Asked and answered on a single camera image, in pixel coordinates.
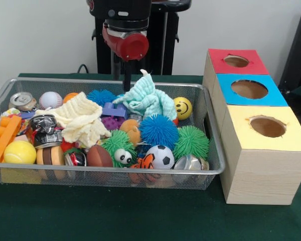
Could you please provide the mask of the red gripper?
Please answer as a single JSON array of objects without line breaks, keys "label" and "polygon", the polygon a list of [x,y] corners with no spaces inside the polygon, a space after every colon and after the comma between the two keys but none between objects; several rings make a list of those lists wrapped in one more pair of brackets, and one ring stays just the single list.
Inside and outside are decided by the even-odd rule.
[{"label": "red gripper", "polygon": [[148,52],[149,42],[147,31],[120,32],[104,23],[102,35],[107,46],[112,50],[112,75],[114,79],[120,78],[120,58],[125,61],[124,92],[130,91],[131,60],[141,60]]}]

